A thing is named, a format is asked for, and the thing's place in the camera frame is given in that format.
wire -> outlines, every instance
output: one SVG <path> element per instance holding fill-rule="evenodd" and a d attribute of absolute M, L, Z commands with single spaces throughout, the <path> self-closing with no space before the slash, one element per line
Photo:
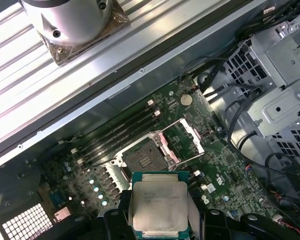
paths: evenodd
<path fill-rule="evenodd" d="M 278 25 L 284 21 L 291 19 L 300 10 L 300 3 L 298 3 L 294 9 L 290 10 L 290 8 L 296 3 L 297 0 L 290 0 L 285 5 L 279 7 L 277 10 L 271 11 L 261 16 L 257 16 L 250 20 L 250 22 L 248 22 L 247 24 L 240 27 L 235 33 L 235 40 L 233 40 L 230 46 L 223 52 L 223 54 L 221 54 L 221 57 L 226 59 L 218 61 L 213 67 L 212 71 L 206 77 L 205 81 L 199 86 L 201 92 L 204 93 L 212 84 L 218 72 L 226 63 L 228 58 L 236 52 L 236 50 L 238 49 L 238 44 L 241 41 L 249 38 L 252 34 L 271 28 L 275 25 Z"/>
<path fill-rule="evenodd" d="M 204 93 L 208 87 L 212 84 L 213 80 L 216 78 L 218 72 L 223 67 L 223 65 L 226 63 L 228 58 L 235 53 L 235 51 L 238 48 L 239 42 L 237 40 L 232 41 L 232 43 L 227 47 L 227 49 L 221 54 L 224 60 L 220 60 L 211 70 L 211 72 L 206 77 L 205 81 L 199 86 L 199 89 L 202 93 Z"/>
<path fill-rule="evenodd" d="M 257 135 L 257 132 L 256 132 L 256 131 L 253 131 L 253 132 L 249 133 L 247 136 L 245 136 L 245 137 L 242 139 L 242 141 L 240 142 L 240 145 L 239 145 L 239 147 L 238 147 L 238 150 L 241 151 L 241 149 L 243 148 L 243 146 L 244 146 L 244 144 L 246 143 L 246 141 L 247 141 L 249 138 L 251 138 L 251 137 L 253 137 L 253 136 L 256 136 L 256 135 Z"/>
<path fill-rule="evenodd" d="M 251 167 L 251 164 L 249 164 L 246 168 L 245 168 L 245 177 L 246 177 L 246 180 L 248 181 L 250 187 L 256 192 L 256 193 L 259 193 L 259 194 L 262 194 L 264 195 L 264 190 L 261 189 L 261 190 L 258 190 L 255 188 L 255 186 L 251 183 L 251 179 L 250 179 L 250 176 L 249 176 L 249 172 L 251 172 L 253 169 Z"/>
<path fill-rule="evenodd" d="M 103 164 L 109 163 L 109 162 L 111 162 L 112 160 L 116 160 L 116 159 L 115 159 L 115 158 L 111 158 L 111 159 L 108 159 L 108 160 L 103 161 L 103 162 L 101 162 L 101 163 L 98 163 L 98 164 L 96 164 L 96 165 L 90 165 L 89 167 L 90 167 L 90 168 L 91 168 L 91 167 L 96 168 L 96 167 L 99 167 L 99 166 L 101 166 L 101 165 L 103 165 Z"/>
<path fill-rule="evenodd" d="M 284 153 L 280 153 L 280 152 L 275 152 L 275 153 L 271 153 L 269 156 L 266 157 L 265 161 L 264 161 L 264 165 L 266 167 L 270 167 L 270 161 L 271 159 L 273 159 L 273 157 L 276 156 L 280 156 L 280 157 L 286 157 L 287 159 L 290 160 L 290 162 L 294 163 L 294 164 L 298 164 L 298 161 L 295 160 L 292 156 L 286 155 Z M 271 180 L 271 173 L 270 171 L 266 171 L 267 174 L 267 180 L 270 181 Z"/>
<path fill-rule="evenodd" d="M 232 102 L 229 106 L 227 106 L 224 110 L 224 116 L 223 116 L 223 122 L 226 124 L 227 120 L 227 112 L 229 111 L 230 108 L 232 108 L 235 104 L 240 104 L 238 100 Z"/>
<path fill-rule="evenodd" d="M 255 86 L 250 86 L 250 85 L 246 85 L 246 84 L 228 83 L 228 84 L 226 84 L 226 86 L 218 87 L 216 90 L 205 94 L 204 97 L 208 98 L 208 97 L 211 97 L 212 95 L 221 93 L 223 90 L 226 90 L 227 87 L 237 87 L 237 88 L 241 88 L 241 89 L 245 89 L 245 90 L 255 90 L 256 89 Z"/>
<path fill-rule="evenodd" d="M 280 212 L 285 218 L 287 218 L 289 220 L 289 222 L 293 223 L 293 225 L 295 225 L 299 230 L 300 230 L 300 225 L 295 221 L 293 220 L 287 213 L 285 213 L 283 210 L 281 210 L 276 204 L 274 204 L 271 199 L 270 199 L 270 196 L 268 194 L 268 191 L 267 191 L 267 188 L 269 187 L 270 184 L 272 184 L 273 182 L 277 181 L 277 180 L 280 180 L 280 179 L 283 179 L 285 178 L 284 176 L 280 176 L 280 177 L 277 177 L 277 178 L 274 178 L 270 181 L 268 181 L 265 186 L 264 186 L 264 192 L 265 192 L 265 197 L 267 198 L 267 201 L 269 203 L 272 204 L 272 206 L 278 211 Z"/>
<path fill-rule="evenodd" d="M 247 109 L 250 104 L 252 103 L 252 101 L 258 96 L 259 92 L 256 91 L 252 91 L 247 98 L 244 100 L 243 104 L 239 107 L 239 109 L 237 110 L 237 112 L 234 114 L 230 126 L 229 126 L 229 131 L 228 131 L 228 137 L 227 137 L 227 142 L 229 145 L 229 148 L 234 152 L 237 153 L 243 160 L 245 160 L 246 162 L 248 162 L 249 164 L 261 168 L 261 169 L 265 169 L 265 170 L 269 170 L 271 172 L 280 174 L 280 175 L 286 175 L 284 172 L 276 170 L 276 169 L 272 169 L 270 167 L 266 167 L 260 163 L 254 162 L 253 160 L 251 160 L 250 158 L 248 158 L 247 156 L 245 156 L 244 154 L 242 154 L 237 148 L 236 146 L 232 143 L 232 134 L 234 132 L 235 126 L 238 122 L 239 117 L 241 116 L 242 112 Z"/>
<path fill-rule="evenodd" d="M 284 225 L 286 225 L 288 228 L 291 228 L 291 229 L 293 229 L 293 230 L 295 230 L 295 231 L 297 231 L 297 233 L 300 235 L 300 230 L 298 229 L 298 228 L 296 228 L 296 227 L 294 227 L 294 226 L 291 226 L 289 223 L 287 223 L 287 222 L 284 222 L 284 221 L 281 221 Z"/>
<path fill-rule="evenodd" d="M 182 78 L 186 72 L 188 72 L 191 69 L 196 68 L 198 65 L 200 65 L 202 63 L 202 60 L 205 60 L 205 59 L 225 60 L 226 58 L 220 57 L 220 56 L 200 56 L 200 57 L 196 58 L 195 60 L 193 60 L 192 62 L 190 62 L 187 66 L 185 66 L 185 68 L 183 69 L 183 71 L 181 72 L 181 74 L 179 76 L 179 81 L 182 81 Z"/>

metal bracket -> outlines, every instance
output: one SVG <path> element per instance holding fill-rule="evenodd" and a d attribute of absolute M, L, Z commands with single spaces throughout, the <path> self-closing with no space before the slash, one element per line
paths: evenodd
<path fill-rule="evenodd" d="M 299 119 L 300 80 L 276 88 L 256 100 L 247 111 L 263 136 L 275 135 Z"/>

capacitor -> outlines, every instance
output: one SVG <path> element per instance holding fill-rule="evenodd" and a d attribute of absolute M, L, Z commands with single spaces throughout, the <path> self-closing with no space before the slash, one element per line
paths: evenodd
<path fill-rule="evenodd" d="M 223 196 L 222 199 L 223 199 L 223 201 L 225 201 L 225 202 L 229 202 L 229 197 L 228 197 L 228 196 Z"/>
<path fill-rule="evenodd" d="M 99 195 L 98 195 L 98 199 L 103 199 L 104 198 L 104 193 L 101 192 Z"/>
<path fill-rule="evenodd" d="M 108 204 L 108 200 L 107 199 L 103 200 L 101 204 L 102 206 L 106 206 Z"/>

motherboard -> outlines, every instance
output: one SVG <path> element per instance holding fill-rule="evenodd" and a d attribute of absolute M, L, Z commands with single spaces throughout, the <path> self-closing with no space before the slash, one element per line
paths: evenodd
<path fill-rule="evenodd" d="M 133 172 L 188 171 L 189 189 L 208 208 L 238 220 L 275 211 L 245 177 L 227 131 L 192 79 L 174 81 L 45 161 L 40 194 L 51 212 L 94 217 L 115 208 Z M 252 175 L 251 184 L 261 189 Z"/>

vent grille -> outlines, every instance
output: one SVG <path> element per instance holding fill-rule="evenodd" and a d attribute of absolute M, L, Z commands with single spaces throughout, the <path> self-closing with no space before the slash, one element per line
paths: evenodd
<path fill-rule="evenodd" d="M 300 130 L 291 130 L 289 131 L 289 134 L 291 134 L 289 140 L 282 137 L 280 133 L 277 133 L 272 137 L 284 154 L 300 157 Z"/>
<path fill-rule="evenodd" d="M 258 60 L 253 57 L 249 47 L 244 44 L 238 51 L 226 61 L 226 69 L 228 75 L 231 76 L 233 82 L 237 84 L 255 85 L 260 80 L 267 77 L 266 72 L 260 66 Z M 241 88 L 245 96 L 250 90 Z"/>
<path fill-rule="evenodd" d="M 53 225 L 39 203 L 2 226 L 10 240 L 34 240 Z"/>

